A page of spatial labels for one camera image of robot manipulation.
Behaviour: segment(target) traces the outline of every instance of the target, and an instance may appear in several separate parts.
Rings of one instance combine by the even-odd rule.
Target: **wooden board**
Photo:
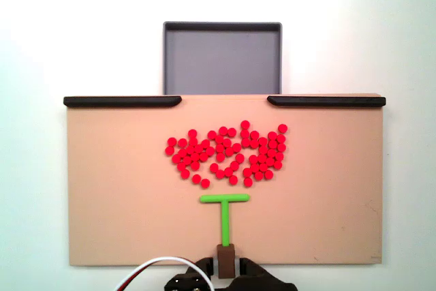
[[[199,170],[210,188],[180,178],[164,153],[169,137],[194,128],[203,139],[243,119],[264,136],[289,127],[272,180],[231,186],[213,178],[211,162]],[[381,262],[381,108],[280,108],[264,95],[192,95],[173,108],[68,108],[67,126],[70,264],[214,256],[220,206],[199,198],[234,193],[251,196],[230,205],[237,256],[260,264]]]

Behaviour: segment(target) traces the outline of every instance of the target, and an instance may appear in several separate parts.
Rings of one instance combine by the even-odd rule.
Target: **white background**
[[[383,264],[272,274],[303,291],[436,289],[436,0],[0,0],[0,289],[111,290],[130,271],[68,264],[62,100],[160,94],[165,20],[282,22],[284,93],[387,98]]]

